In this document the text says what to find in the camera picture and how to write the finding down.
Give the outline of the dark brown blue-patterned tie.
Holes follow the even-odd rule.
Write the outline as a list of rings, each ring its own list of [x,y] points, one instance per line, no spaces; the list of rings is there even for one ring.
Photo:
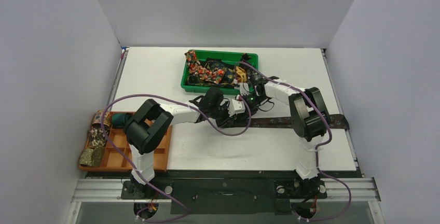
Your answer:
[[[226,124],[224,128],[240,128],[246,127],[247,120],[238,121]],[[329,116],[329,127],[331,129],[350,130],[349,123],[343,114],[333,114]],[[271,117],[271,118],[253,118],[250,123],[250,128],[281,128],[291,129],[291,117]]]

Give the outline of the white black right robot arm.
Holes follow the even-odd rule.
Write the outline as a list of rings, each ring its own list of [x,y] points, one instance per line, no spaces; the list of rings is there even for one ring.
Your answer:
[[[290,108],[291,128],[299,137],[298,159],[295,172],[299,176],[293,181],[293,191],[300,197],[310,192],[320,191],[319,144],[326,135],[329,126],[329,114],[321,91],[293,89],[281,79],[267,81],[263,79],[252,93],[265,99],[276,99]]]

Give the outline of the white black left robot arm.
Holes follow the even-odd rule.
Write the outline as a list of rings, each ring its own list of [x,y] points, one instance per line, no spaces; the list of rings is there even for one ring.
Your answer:
[[[123,132],[132,154],[134,191],[142,198],[149,198],[155,191],[151,181],[155,177],[154,150],[159,146],[168,128],[181,123],[200,123],[214,120],[214,126],[234,120],[246,108],[237,100],[227,101],[217,88],[211,88],[185,103],[166,99],[160,104],[160,97],[150,95],[139,109],[128,119]]]

